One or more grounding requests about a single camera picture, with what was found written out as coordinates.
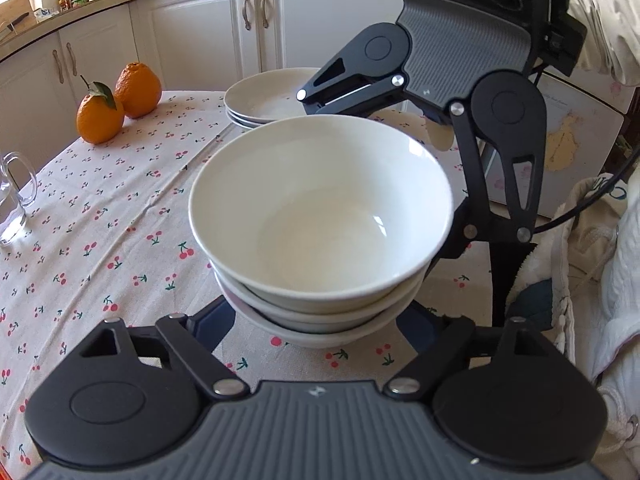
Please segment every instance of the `knife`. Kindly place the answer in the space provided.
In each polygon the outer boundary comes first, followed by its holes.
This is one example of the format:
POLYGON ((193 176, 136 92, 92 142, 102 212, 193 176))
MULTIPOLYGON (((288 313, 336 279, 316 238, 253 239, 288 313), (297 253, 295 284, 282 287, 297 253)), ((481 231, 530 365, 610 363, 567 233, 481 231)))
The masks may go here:
POLYGON ((15 20, 13 20, 11 23, 9 23, 9 25, 6 26, 6 28, 8 28, 9 30, 2 31, 0 35, 0 41, 4 40, 4 38, 6 38, 12 32, 15 32, 15 26, 18 23, 20 23, 24 18, 26 18, 28 15, 29 15, 28 12, 24 12, 23 14, 18 16, 15 20))

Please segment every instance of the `tablecloth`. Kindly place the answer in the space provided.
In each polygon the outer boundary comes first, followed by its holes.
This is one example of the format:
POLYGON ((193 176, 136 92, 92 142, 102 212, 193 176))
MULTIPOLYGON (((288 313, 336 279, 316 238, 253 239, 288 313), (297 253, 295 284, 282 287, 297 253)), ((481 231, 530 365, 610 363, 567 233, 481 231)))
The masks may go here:
MULTIPOLYGON (((96 324, 120 316, 150 325, 171 312, 194 314, 219 296, 187 203, 198 170, 242 134, 222 99, 222 92, 164 92, 154 112, 127 120, 113 140, 76 140, 39 172, 24 232, 0 248, 0 463, 14 480, 40 461, 24 426, 30 395, 96 324)), ((373 119, 428 140, 413 114, 386 110, 373 119)), ((458 204, 465 181, 457 147, 432 151, 458 204)), ((471 243, 460 259, 436 266, 417 299, 488 325, 489 273, 488 246, 471 243)), ((343 348, 309 350, 236 316, 214 355, 255 387, 261 379, 383 383, 415 352, 395 324, 343 348)))

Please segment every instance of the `cabinet handle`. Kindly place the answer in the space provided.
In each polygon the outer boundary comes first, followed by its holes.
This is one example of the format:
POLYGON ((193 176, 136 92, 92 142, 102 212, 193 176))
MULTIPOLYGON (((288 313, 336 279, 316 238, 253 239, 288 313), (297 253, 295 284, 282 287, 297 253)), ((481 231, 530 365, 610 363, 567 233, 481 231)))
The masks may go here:
POLYGON ((69 51, 69 57, 71 58, 71 66, 73 67, 74 75, 78 75, 78 69, 76 68, 76 55, 74 54, 74 50, 71 48, 71 43, 66 42, 66 49, 69 51))
POLYGON ((244 2, 242 3, 242 17, 244 18, 244 28, 246 30, 251 30, 251 23, 249 22, 249 19, 246 16, 246 3, 249 0, 244 0, 244 2))
POLYGON ((53 59, 56 60, 56 65, 58 66, 58 78, 60 79, 60 84, 65 83, 65 76, 62 73, 62 64, 60 63, 60 58, 58 58, 58 51, 56 49, 53 50, 53 59))
POLYGON ((267 0, 260 0, 260 7, 262 8, 262 26, 264 28, 269 28, 269 22, 267 21, 266 3, 267 0))

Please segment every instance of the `white plate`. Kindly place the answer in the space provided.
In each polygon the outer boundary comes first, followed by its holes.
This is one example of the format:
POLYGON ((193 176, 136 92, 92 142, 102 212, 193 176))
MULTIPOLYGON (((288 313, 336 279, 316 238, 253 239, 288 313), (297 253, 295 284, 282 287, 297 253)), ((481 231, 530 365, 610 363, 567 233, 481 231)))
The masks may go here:
POLYGON ((226 275, 223 271, 216 269, 215 266, 213 266, 213 268, 220 282, 250 307, 258 310, 264 316, 269 317, 272 321, 285 328, 308 333, 339 332, 340 330, 347 330, 348 328, 358 326, 368 321, 400 301, 405 294, 414 288, 416 283, 422 282, 424 273, 426 272, 426 268, 421 269, 415 276, 410 277, 408 280, 396 286, 396 288, 382 300, 364 306, 359 310, 340 314, 303 314, 262 300, 255 294, 252 294, 242 283, 226 275), (336 328, 338 324, 341 324, 342 328, 336 328))
POLYGON ((226 112, 226 116, 235 121, 236 123, 240 123, 240 124, 246 124, 247 126, 251 126, 252 128, 257 128, 258 126, 262 126, 263 124, 266 123, 253 123, 251 121, 247 121, 246 119, 243 119, 242 117, 238 117, 237 115, 235 115, 231 110, 229 110, 229 108, 225 109, 226 112))
MULTIPOLYGON (((220 282, 217 275, 216 280, 218 281, 220 289, 224 291, 226 287, 224 287, 223 283, 220 282)), ((365 324, 334 334, 306 334, 303 332, 288 330, 261 316, 256 310, 252 309, 228 289, 226 291, 225 298, 229 302, 229 305, 231 305, 231 307, 240 314, 240 316, 249 321, 249 323, 263 329, 270 335, 278 336, 287 343, 302 346, 304 348, 333 348, 352 343, 384 328, 396 317, 400 316, 400 314, 402 314, 402 312, 411 304, 416 294, 418 294, 418 290, 420 290, 421 286, 422 282, 418 283, 407 293, 407 295, 403 296, 401 300, 393 304, 388 309, 382 311, 382 313, 367 321, 365 324)))
POLYGON ((350 303, 423 268, 449 232, 453 200, 416 140, 363 118, 312 115, 218 150, 191 188, 189 216, 216 268, 257 296, 350 303))
POLYGON ((283 68, 252 75, 226 91, 225 106, 254 123, 306 115, 296 94, 316 72, 317 68, 283 68))
POLYGON ((253 130, 254 128, 258 127, 258 126, 250 126, 249 123, 245 123, 244 121, 241 121, 236 117, 233 117, 228 111, 226 112, 226 118, 229 119, 233 124, 235 124, 236 126, 240 126, 244 130, 253 130))

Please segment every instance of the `orange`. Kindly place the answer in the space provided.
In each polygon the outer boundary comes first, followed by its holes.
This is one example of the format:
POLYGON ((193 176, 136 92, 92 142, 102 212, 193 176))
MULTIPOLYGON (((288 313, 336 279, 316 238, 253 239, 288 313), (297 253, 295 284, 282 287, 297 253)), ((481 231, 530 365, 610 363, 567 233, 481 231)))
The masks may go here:
POLYGON ((107 99, 100 95, 87 95, 76 114, 76 128, 80 137, 92 144, 100 144, 113 139, 122 129, 124 107, 114 98, 116 109, 107 105, 107 99))
POLYGON ((144 63, 129 63, 116 83, 113 92, 127 117, 135 119, 156 109, 162 96, 158 76, 144 63))

